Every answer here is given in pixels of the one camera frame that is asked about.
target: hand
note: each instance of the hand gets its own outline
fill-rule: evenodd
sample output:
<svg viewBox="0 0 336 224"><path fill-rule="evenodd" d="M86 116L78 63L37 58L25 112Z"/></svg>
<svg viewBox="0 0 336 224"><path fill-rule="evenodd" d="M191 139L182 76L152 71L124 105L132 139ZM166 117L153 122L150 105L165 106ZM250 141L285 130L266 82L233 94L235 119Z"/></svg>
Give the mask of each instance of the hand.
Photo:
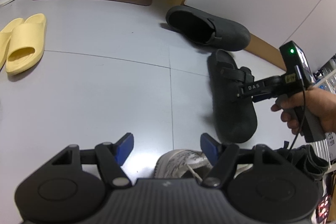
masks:
<svg viewBox="0 0 336 224"><path fill-rule="evenodd" d="M320 119L324 132L336 132L336 95L319 88L309 88L305 94L306 108ZM302 92L294 94L281 103L281 107L284 109L297 106L303 106ZM276 104L271 107L271 111L280 109ZM282 112L281 120L287 122L287 126L293 134L298 133L299 122L293 119L289 113Z"/></svg>

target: round pad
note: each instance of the round pad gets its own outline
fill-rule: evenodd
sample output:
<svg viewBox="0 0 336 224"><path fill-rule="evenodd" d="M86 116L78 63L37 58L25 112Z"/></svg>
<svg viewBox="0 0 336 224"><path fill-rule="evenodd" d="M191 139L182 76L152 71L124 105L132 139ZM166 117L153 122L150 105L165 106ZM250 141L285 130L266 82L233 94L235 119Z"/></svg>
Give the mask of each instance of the round pad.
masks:
<svg viewBox="0 0 336 224"><path fill-rule="evenodd" d="M291 223L307 217L319 199L312 181L282 167L241 173L230 182L227 193L238 211L266 223Z"/></svg>
<svg viewBox="0 0 336 224"><path fill-rule="evenodd" d="M49 170L36 172L16 190L23 218L40 223L76 222L93 214L105 197L103 182L92 174Z"/></svg>

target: black cable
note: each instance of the black cable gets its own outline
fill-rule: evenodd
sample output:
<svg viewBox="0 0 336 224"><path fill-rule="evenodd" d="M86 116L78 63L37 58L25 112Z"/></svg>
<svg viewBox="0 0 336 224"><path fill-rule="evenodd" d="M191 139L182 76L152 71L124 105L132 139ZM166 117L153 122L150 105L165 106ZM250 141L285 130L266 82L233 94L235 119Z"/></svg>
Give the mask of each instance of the black cable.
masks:
<svg viewBox="0 0 336 224"><path fill-rule="evenodd" d="M302 115L302 120L300 122L300 126L299 126L299 129L297 131L297 134L295 135L295 138L291 144L291 146L289 147L289 150L288 150L288 155L287 155L287 158L289 156L289 153L291 152L296 140L297 140L297 137L299 136L301 130L302 130L302 126L303 126L303 122L305 121L305 116L306 116L306 91L305 91L305 87L304 85L302 85L302 92L303 92L303 115Z"/></svg>

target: gray sneaker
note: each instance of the gray sneaker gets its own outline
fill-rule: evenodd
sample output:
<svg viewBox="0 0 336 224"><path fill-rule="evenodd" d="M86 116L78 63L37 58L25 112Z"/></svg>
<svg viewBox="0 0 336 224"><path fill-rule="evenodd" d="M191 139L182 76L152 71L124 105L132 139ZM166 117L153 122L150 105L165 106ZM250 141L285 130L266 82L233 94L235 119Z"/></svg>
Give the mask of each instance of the gray sneaker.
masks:
<svg viewBox="0 0 336 224"><path fill-rule="evenodd" d="M177 149L163 154L157 161L154 178L196 178L202 182L210 172L210 164L204 153L189 149Z"/></svg>

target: grip handle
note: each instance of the grip handle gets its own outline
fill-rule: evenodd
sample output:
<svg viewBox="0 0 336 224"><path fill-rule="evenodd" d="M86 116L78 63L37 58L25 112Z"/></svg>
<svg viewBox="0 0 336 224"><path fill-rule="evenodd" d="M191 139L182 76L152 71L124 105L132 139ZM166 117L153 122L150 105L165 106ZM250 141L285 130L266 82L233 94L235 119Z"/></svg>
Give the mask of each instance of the grip handle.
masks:
<svg viewBox="0 0 336 224"><path fill-rule="evenodd" d="M281 102L286 99L288 99L287 94L280 95L276 100L276 104L281 107ZM299 121L299 124L301 123L303 119L303 107L284 109L284 111L290 113L292 118L297 119ZM300 132L300 134L303 134L304 139L307 143L322 141L326 138L324 130L321 126L320 119L312 114L307 108L305 111L305 120L302 125L302 132Z"/></svg>

